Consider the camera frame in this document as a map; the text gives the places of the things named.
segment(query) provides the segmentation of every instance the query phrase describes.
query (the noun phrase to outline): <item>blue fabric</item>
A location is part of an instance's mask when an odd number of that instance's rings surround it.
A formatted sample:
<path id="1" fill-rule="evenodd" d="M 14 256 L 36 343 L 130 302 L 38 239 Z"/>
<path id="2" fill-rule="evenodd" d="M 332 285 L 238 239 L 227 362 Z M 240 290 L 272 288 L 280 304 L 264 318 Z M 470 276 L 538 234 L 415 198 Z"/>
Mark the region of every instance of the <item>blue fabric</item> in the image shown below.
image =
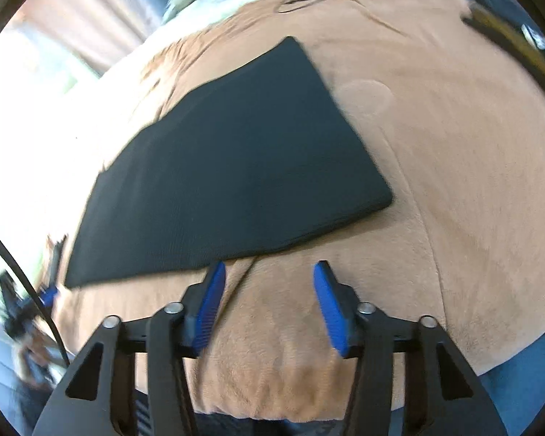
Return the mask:
<path id="1" fill-rule="evenodd" d="M 545 404 L 545 334 L 481 376 L 509 436 L 519 436 Z"/>

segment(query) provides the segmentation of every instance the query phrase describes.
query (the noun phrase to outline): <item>black foam pad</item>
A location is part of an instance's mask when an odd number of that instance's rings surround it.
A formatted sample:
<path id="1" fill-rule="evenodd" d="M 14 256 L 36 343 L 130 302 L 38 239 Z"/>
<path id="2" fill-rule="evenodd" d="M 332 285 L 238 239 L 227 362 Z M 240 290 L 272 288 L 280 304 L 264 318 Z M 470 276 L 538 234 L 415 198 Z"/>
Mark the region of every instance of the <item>black foam pad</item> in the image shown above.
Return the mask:
<path id="1" fill-rule="evenodd" d="M 65 285 L 281 251 L 391 201 L 361 140 L 287 37 L 188 93 L 99 175 Z"/>

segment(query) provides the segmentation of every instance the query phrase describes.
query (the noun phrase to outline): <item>tan plush fabric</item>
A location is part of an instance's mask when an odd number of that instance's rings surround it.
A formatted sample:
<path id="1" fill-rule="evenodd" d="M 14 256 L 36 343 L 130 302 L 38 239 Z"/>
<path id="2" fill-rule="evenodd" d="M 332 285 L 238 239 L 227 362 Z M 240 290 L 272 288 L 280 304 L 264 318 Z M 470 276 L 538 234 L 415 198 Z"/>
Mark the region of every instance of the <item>tan plush fabric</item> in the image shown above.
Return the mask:
<path id="1" fill-rule="evenodd" d="M 135 107 L 106 162 L 191 89 L 291 35 L 395 201 L 302 247 L 227 263 L 212 341 L 200 359 L 187 361 L 195 408 L 343 418 L 355 361 L 330 347 L 312 287 L 321 259 L 391 316 L 436 316 L 478 373 L 507 360 L 545 331 L 545 95 L 517 62 L 460 21 L 464 0 L 326 0 L 277 14 L 280 1 L 247 5 L 134 70 L 141 95 L 136 106 L 125 101 Z M 118 85 L 127 72 L 117 71 Z M 119 109 L 119 97 L 111 98 Z M 107 314 L 149 316 L 203 274 L 64 291 L 57 322 L 65 342 L 78 349 Z M 403 401 L 402 372 L 398 360 L 394 406 Z M 145 388 L 143 361 L 138 385 Z"/>

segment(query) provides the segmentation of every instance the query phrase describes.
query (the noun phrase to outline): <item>metal screw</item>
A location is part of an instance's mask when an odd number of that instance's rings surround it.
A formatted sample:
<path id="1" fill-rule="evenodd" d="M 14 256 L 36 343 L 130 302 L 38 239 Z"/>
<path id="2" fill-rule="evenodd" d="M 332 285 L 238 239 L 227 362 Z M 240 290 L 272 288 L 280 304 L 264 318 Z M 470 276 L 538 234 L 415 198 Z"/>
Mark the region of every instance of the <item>metal screw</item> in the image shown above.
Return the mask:
<path id="1" fill-rule="evenodd" d="M 358 304 L 358 311 L 363 314 L 371 314 L 376 310 L 375 305 L 370 302 L 361 302 Z"/>
<path id="2" fill-rule="evenodd" d="M 107 316 L 103 320 L 103 327 L 104 328 L 114 328 L 115 326 L 117 326 L 119 324 L 119 321 L 120 321 L 119 317 L 112 314 L 111 316 Z"/>
<path id="3" fill-rule="evenodd" d="M 171 302 L 164 306 L 164 311 L 170 314 L 176 314 L 183 310 L 183 304 L 180 302 Z"/>
<path id="4" fill-rule="evenodd" d="M 435 328 L 438 326 L 438 322 L 434 316 L 423 316 L 420 318 L 420 323 L 422 323 L 422 326 L 426 326 L 426 328 Z"/>

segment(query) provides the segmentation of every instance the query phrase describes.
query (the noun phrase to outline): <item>curtain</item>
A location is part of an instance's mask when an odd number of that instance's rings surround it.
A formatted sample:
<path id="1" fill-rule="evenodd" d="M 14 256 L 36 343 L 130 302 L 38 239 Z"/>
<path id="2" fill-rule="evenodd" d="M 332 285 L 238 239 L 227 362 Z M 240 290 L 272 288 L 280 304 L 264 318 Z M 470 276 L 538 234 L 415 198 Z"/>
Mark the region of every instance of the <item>curtain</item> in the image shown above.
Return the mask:
<path id="1" fill-rule="evenodd" d="M 17 17 L 102 74 L 159 25 L 168 0 L 27 0 Z"/>

